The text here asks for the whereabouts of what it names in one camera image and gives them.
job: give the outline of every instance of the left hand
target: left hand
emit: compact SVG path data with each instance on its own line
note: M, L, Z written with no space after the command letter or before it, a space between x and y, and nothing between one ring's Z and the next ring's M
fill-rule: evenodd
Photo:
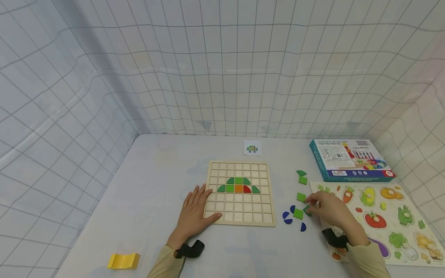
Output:
M171 249L180 249L188 238L199 234L223 215L222 213L215 213L207 218L203 217L207 197L212 193L212 189L204 191L205 188L205 184L202 185L201 189L197 185L193 192L188 193L182 205L176 228L166 244Z

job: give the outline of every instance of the hand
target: hand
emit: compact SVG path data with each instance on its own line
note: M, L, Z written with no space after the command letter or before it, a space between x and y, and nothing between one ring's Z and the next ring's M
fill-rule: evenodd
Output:
M207 197L212 193L212 189L204 192L205 188L205 184L202 185L201 189L197 185L194 191L187 195L176 228L166 244L171 249L180 249L188 238L199 234L223 215L222 213L215 213L207 218L203 217Z
M309 195L306 203L311 206L306 210L308 213L315 214L328 224L342 229L352 246L369 245L370 242L363 227L337 196L319 191Z

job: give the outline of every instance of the beige sleeve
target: beige sleeve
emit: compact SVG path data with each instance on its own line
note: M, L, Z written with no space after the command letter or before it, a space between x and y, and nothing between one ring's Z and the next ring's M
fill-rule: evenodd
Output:
M170 247L164 245L147 278L177 278L181 272L184 257L176 259L173 253Z
M346 257L360 278L391 278L386 270L385 261L379 246L371 242L368 246L351 246L349 243Z

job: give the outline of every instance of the toy box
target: toy box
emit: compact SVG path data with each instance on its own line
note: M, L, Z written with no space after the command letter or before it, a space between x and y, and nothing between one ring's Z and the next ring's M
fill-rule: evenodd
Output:
M396 177L370 140L312 140L324 181L390 181Z

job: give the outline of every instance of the yellow block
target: yellow block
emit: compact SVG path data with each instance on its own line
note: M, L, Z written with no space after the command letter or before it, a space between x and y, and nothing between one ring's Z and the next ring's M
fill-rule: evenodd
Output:
M113 254L108 262L107 268L111 269L136 269L141 256L137 253L123 255Z

